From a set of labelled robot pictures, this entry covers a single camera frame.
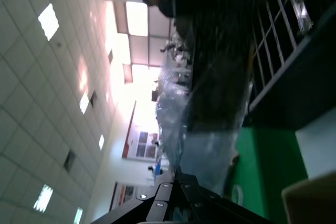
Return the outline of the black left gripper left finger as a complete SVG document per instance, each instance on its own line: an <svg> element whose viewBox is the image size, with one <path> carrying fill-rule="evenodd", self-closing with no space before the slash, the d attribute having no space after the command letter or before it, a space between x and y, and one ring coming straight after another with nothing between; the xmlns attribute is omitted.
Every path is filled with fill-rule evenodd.
<svg viewBox="0 0 336 224"><path fill-rule="evenodd" d="M170 223L174 212L173 189L172 180L158 181L93 223Z"/></svg>

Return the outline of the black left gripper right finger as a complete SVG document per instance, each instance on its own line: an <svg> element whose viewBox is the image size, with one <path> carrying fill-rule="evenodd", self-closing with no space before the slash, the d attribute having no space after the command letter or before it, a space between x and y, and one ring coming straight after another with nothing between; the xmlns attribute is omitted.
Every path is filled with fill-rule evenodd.
<svg viewBox="0 0 336 224"><path fill-rule="evenodd" d="M270 223L252 211L199 185L194 175L175 174L175 205L186 221L199 223Z"/></svg>

